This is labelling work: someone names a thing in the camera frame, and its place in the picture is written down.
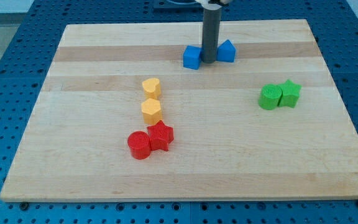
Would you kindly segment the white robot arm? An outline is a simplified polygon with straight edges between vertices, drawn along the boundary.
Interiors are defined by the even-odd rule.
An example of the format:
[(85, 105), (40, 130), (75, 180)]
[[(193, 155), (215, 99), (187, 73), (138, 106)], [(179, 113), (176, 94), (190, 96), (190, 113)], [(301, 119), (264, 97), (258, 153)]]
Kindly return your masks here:
[(219, 28), (222, 8), (230, 0), (196, 0), (203, 8), (201, 60), (204, 63), (213, 63), (217, 59)]

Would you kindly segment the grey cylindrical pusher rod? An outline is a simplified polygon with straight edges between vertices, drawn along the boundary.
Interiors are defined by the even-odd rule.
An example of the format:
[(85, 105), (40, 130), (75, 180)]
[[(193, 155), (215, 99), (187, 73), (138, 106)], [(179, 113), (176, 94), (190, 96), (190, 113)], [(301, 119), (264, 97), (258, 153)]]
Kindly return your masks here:
[(201, 59), (213, 63), (217, 59), (221, 8), (203, 10), (203, 31), (201, 40)]

